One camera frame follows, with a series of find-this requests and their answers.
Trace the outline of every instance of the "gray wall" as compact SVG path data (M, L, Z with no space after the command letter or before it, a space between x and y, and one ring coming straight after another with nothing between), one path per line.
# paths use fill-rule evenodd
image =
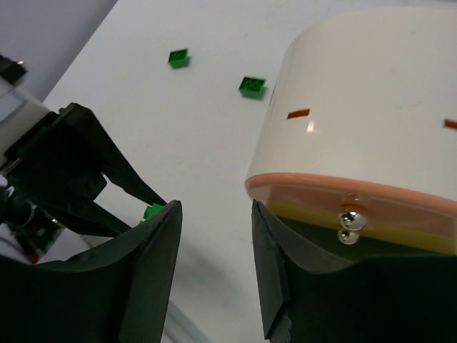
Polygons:
M26 62L23 87L44 100L115 3L0 0L0 53Z

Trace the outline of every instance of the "green block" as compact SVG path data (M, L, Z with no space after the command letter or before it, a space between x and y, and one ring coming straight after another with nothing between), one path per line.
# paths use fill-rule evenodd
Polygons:
M187 49L172 51L169 57L169 64L173 68L181 68L189 65L190 57L187 55Z
M245 76L238 89L243 96L260 99L263 96L263 93L265 93L265 82L266 80L264 79Z
M155 215L158 211L162 209L163 206L160 206L159 204L154 204L152 207L147 206L146 210L144 211L143 218L148 219L149 217L152 217Z

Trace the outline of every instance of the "silver knob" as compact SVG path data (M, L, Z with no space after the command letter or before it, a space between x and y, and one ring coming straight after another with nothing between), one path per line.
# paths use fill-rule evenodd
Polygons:
M349 231L357 231L363 229L367 225L367 218L355 211L345 211L338 215L341 226Z
M358 241L359 235L355 232L340 230L338 231L338 239L341 243L352 245Z

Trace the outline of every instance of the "green cube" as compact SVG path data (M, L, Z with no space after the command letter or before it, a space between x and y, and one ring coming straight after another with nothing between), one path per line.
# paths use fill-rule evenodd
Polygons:
M248 98L260 99L263 93L265 93L265 81L264 79L245 76L241 82L239 91L243 96Z
M190 57L187 55L187 49L172 51L169 57L169 64L173 68L181 68L189 65Z
M143 218L148 219L149 217L152 217L155 215L158 211L162 209L163 206L160 206L159 204L154 204L153 206L147 206L146 210L144 211Z

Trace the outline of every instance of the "white table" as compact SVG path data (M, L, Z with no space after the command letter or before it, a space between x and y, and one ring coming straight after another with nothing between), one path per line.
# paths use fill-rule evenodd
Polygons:
M119 0L46 104L94 111L140 176L180 199L184 225L171 300L211 342L263 342L243 183L286 47L313 22L394 0ZM188 68L170 51L189 48ZM242 98L245 75L267 79ZM130 225L144 204L110 187L99 202Z

